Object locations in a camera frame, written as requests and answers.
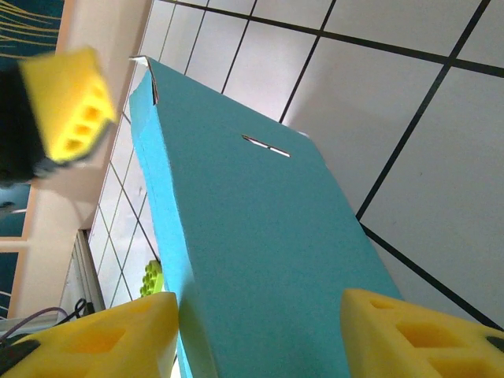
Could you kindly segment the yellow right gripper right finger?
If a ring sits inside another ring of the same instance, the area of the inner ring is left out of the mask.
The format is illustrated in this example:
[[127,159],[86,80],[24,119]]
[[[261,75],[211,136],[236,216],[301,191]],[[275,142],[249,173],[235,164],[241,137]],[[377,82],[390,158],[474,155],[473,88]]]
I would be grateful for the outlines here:
[[346,289],[340,330],[352,377],[501,377],[503,333],[363,289]]

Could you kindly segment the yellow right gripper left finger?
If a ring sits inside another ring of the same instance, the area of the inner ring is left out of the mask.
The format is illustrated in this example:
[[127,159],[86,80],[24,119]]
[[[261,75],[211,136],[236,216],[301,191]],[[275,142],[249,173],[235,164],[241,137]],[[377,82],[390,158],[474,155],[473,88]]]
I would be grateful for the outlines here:
[[175,294],[159,292],[27,335],[1,351],[3,377],[168,377]]

